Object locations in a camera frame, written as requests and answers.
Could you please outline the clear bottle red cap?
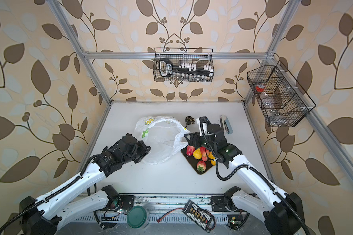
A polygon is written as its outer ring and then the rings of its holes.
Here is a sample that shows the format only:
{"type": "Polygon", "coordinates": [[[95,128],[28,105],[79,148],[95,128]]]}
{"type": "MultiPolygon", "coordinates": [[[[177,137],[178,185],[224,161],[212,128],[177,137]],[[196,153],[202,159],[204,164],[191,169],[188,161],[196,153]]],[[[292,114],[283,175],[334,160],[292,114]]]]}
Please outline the clear bottle red cap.
{"type": "Polygon", "coordinates": [[[269,112],[270,116],[279,115],[278,110],[275,109],[274,98],[272,95],[265,92],[265,85],[262,83],[256,84],[256,94],[258,95],[261,104],[266,111],[269,112]]]}

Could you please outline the translucent white plastic bag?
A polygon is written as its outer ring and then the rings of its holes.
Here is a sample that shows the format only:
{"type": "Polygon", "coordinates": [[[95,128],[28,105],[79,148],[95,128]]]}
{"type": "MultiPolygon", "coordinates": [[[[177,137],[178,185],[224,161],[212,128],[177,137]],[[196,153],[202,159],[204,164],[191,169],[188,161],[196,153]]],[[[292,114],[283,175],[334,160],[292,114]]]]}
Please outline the translucent white plastic bag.
{"type": "Polygon", "coordinates": [[[143,117],[135,125],[132,135],[151,150],[142,160],[147,165],[161,164],[169,160],[188,142],[184,135],[190,131],[171,116],[143,117]]]}

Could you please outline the red yellow fake peach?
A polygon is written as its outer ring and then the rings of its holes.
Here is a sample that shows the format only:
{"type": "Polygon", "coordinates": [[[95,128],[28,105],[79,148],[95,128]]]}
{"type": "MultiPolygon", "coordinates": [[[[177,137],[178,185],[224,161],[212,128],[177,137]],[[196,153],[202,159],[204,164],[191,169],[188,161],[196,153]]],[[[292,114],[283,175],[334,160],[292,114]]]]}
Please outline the red yellow fake peach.
{"type": "Polygon", "coordinates": [[[205,172],[206,171],[206,163],[205,161],[199,161],[196,165],[196,169],[199,173],[205,172]]]}

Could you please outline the black socket set holder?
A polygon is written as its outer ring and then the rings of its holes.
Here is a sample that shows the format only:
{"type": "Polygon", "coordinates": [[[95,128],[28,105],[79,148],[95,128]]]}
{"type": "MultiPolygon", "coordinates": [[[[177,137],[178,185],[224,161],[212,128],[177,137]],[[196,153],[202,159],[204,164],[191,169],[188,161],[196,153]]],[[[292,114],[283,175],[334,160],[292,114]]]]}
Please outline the black socket set holder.
{"type": "Polygon", "coordinates": [[[204,65],[202,68],[197,64],[188,62],[173,63],[170,59],[160,59],[157,67],[162,77],[174,77],[183,79],[211,79],[214,76],[214,69],[204,65]]]}

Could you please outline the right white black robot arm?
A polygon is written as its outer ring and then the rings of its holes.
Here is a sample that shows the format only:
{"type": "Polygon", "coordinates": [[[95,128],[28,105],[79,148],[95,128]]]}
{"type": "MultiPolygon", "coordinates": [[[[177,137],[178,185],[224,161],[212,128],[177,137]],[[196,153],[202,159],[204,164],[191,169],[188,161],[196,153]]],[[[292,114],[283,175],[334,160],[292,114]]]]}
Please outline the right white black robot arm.
{"type": "Polygon", "coordinates": [[[310,233],[297,194],[288,194],[257,170],[239,148],[227,142],[219,124],[206,117],[199,118],[197,124],[198,132],[184,136],[189,146],[205,147],[210,152],[219,180],[228,181],[238,175],[255,193],[247,195],[239,187],[232,187],[224,194],[227,210],[246,211],[263,222],[272,235],[294,235],[300,229],[310,233]]]}

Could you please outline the yellow fake lemon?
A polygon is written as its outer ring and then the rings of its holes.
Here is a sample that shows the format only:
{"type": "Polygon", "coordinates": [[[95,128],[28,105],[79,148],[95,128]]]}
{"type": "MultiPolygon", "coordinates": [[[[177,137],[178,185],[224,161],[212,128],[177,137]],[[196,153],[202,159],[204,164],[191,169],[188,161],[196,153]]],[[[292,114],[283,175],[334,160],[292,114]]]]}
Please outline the yellow fake lemon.
{"type": "Polygon", "coordinates": [[[197,160],[200,160],[202,158],[202,153],[199,148],[195,149],[195,151],[193,152],[193,157],[197,160]]]}

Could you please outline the red fake fruit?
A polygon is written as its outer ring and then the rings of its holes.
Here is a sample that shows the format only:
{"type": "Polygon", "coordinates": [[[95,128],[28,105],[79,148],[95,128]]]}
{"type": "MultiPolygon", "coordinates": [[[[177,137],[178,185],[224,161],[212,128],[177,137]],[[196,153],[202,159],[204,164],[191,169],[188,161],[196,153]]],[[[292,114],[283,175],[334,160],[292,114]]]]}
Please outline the red fake fruit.
{"type": "Polygon", "coordinates": [[[192,156],[194,151],[195,151],[195,147],[194,146],[187,146],[186,155],[187,156],[192,156]]]}

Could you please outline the black square tray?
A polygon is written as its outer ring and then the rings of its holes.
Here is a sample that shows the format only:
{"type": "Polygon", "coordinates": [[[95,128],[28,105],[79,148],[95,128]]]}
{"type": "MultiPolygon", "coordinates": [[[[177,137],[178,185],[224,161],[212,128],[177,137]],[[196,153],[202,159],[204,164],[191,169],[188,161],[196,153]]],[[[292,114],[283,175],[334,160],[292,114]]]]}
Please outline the black square tray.
{"type": "Polygon", "coordinates": [[[205,163],[206,163],[206,166],[207,166],[206,171],[205,171],[205,172],[202,172],[202,173],[199,173],[199,172],[197,171],[197,169],[196,169],[196,165],[197,165],[197,163],[198,163],[199,161],[202,161],[202,160],[201,160],[201,159],[200,159],[200,160],[195,159],[195,158],[193,157],[193,155],[192,155],[192,156],[187,156],[187,155],[186,155],[186,149],[187,149],[187,147],[183,148],[183,149],[181,150],[181,153],[182,153],[182,155],[185,157],[185,159],[187,160],[187,162],[191,165],[191,167],[193,168],[193,170],[194,170],[197,174],[203,175],[203,174],[207,173],[210,169],[213,169],[213,168],[214,168],[214,165],[211,164],[210,159],[208,158],[208,160],[205,162],[205,163]]]}

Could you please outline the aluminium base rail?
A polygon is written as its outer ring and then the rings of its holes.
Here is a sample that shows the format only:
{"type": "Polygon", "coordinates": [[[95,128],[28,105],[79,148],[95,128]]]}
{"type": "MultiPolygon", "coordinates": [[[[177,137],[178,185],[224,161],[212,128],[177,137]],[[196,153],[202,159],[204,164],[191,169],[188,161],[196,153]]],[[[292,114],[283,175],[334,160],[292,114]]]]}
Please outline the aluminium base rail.
{"type": "Polygon", "coordinates": [[[192,200],[199,207],[211,213],[217,224],[229,223],[232,217],[239,214],[249,213],[260,221],[264,222],[266,216],[270,215],[272,210],[267,208],[266,204],[260,199],[253,197],[243,191],[236,192],[232,199],[235,209],[229,209],[225,205],[223,195],[122,195],[121,207],[118,210],[109,210],[92,207],[91,209],[82,209],[82,203],[96,203],[98,206],[103,202],[103,197],[98,194],[83,198],[81,201],[75,201],[64,206],[57,216],[62,217],[63,221],[59,226],[64,226],[71,222],[94,222],[94,213],[96,212],[99,220],[104,223],[126,223],[126,216],[134,206],[144,207],[149,215],[149,223],[156,223],[160,220],[162,223],[193,223],[184,213],[183,209],[188,202],[192,200]]]}

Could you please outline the green round lid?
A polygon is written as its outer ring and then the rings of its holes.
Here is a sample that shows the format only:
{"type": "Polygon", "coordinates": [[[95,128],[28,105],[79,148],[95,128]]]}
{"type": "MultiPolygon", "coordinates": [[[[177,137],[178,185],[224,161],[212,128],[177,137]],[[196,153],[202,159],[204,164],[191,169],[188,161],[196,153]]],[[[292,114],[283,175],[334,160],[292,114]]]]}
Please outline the green round lid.
{"type": "Polygon", "coordinates": [[[133,229],[145,228],[149,224],[148,211],[142,206],[134,206],[127,214],[127,224],[133,229]]]}

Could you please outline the black charger board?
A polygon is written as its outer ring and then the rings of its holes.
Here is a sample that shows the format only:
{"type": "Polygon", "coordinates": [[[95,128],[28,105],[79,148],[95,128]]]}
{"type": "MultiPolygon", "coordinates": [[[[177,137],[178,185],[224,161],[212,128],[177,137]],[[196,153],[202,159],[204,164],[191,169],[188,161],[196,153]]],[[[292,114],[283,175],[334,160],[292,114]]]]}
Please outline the black charger board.
{"type": "Polygon", "coordinates": [[[183,213],[205,232],[210,233],[214,230],[216,225],[215,217],[207,210],[199,207],[192,200],[188,200],[183,209],[183,213]]]}

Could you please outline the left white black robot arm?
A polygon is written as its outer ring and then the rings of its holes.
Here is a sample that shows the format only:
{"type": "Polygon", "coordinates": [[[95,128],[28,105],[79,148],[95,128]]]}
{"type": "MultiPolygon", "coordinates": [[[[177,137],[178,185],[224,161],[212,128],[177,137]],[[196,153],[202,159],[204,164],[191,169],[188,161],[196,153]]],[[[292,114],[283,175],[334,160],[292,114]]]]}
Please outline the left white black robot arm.
{"type": "Polygon", "coordinates": [[[37,198],[28,196],[23,199],[19,213],[0,228],[0,234],[17,221],[25,235],[54,235],[87,212],[122,209],[124,204],[112,186],[103,187],[81,200],[75,198],[119,171],[123,165],[141,162],[150,150],[150,146],[127,133],[113,146],[91,156],[78,174],[59,187],[37,198]]]}

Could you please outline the grey blue stapler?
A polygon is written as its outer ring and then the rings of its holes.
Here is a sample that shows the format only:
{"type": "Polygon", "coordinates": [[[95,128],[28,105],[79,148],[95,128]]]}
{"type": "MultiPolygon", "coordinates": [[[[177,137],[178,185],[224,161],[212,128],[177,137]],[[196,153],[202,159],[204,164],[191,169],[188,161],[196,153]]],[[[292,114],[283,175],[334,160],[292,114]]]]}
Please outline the grey blue stapler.
{"type": "Polygon", "coordinates": [[[227,134],[233,133],[231,124],[225,115],[220,116],[220,124],[221,124],[222,129],[225,131],[225,133],[227,133],[227,134]]]}

